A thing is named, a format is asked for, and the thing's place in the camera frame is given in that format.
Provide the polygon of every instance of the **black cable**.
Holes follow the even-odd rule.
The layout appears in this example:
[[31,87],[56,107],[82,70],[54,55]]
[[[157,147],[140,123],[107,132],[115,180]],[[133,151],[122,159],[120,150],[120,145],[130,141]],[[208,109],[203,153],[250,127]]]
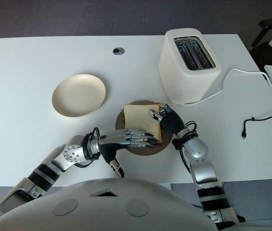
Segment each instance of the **black cable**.
[[[93,130],[92,130],[92,132],[90,132],[90,134],[94,137],[94,133],[96,133],[96,137],[99,137],[99,128],[97,128],[97,127],[95,127]],[[84,167],[88,167],[89,165],[91,165],[93,163],[93,161],[91,161],[90,163],[88,163],[88,164],[86,164],[86,165],[81,165],[81,164],[79,164],[79,163],[77,163],[77,164],[74,164],[76,167],[82,167],[82,168],[84,168]]]
[[190,125],[194,125],[194,128],[191,132],[196,132],[196,128],[197,128],[197,124],[195,121],[189,121],[185,124],[186,127],[190,126]]
[[93,161],[91,161],[90,163],[86,164],[86,165],[81,165],[81,164],[74,164],[76,167],[88,167],[89,165],[91,165],[93,163]]
[[267,118],[264,118],[264,119],[255,119],[254,117],[252,117],[251,119],[246,119],[244,120],[244,123],[243,123],[243,131],[242,131],[242,138],[245,139],[246,138],[246,123],[248,121],[264,121],[264,120],[268,120],[268,119],[271,119],[272,116],[270,117],[267,117]]
[[188,167],[188,165],[187,165],[187,163],[186,163],[186,161],[185,161],[185,159],[184,159],[184,156],[183,156],[182,148],[180,148],[179,151],[180,151],[180,156],[181,156],[181,159],[182,159],[182,161],[183,161],[183,164],[184,164],[184,166],[186,167],[186,169],[188,170],[188,172],[190,173],[190,169],[189,169],[189,167]]

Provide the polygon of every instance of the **white toaster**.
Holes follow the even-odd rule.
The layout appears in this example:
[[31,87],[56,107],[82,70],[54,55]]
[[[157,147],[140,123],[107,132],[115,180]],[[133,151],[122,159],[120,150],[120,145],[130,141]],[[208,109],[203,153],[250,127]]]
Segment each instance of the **white toaster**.
[[166,32],[159,72],[171,102],[201,100],[221,71],[216,55],[198,30],[183,28]]

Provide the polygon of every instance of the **white bread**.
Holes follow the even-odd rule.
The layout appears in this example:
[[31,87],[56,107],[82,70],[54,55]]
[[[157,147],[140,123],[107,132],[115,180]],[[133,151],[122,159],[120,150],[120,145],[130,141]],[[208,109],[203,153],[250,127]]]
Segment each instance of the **white bread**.
[[149,110],[160,112],[160,104],[146,105],[124,105],[125,128],[140,128],[152,135],[158,140],[157,144],[162,143],[160,123],[153,119]]

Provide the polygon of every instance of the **round wooden board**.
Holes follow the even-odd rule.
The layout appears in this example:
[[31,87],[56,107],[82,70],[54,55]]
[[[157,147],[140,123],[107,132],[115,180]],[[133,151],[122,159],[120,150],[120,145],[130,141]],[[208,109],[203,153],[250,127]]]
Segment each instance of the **round wooden board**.
[[[145,104],[151,104],[151,103],[154,103],[154,102],[135,101],[135,102],[132,102],[131,104],[145,105]],[[124,128],[124,122],[122,120],[121,112],[118,114],[115,128],[116,130]],[[154,145],[154,148],[127,148],[127,150],[131,153],[134,153],[136,155],[141,155],[141,156],[150,156],[150,155],[157,154],[168,146],[168,144],[170,143],[173,137],[173,134],[168,130],[164,130],[161,136],[163,139],[163,143],[161,145]]]

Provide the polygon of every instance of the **black charging cable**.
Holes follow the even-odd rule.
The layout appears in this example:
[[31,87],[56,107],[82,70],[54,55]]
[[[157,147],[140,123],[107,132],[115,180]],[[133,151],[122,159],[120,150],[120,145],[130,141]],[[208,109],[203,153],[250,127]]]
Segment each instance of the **black charging cable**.
[[268,119],[271,119],[271,118],[272,118],[272,116],[264,118],[264,119],[255,119],[254,117],[252,117],[251,119],[244,120],[243,131],[242,131],[242,138],[243,139],[246,138],[246,123],[248,121],[252,121],[252,122],[254,122],[254,121],[264,121],[264,120],[268,120]]

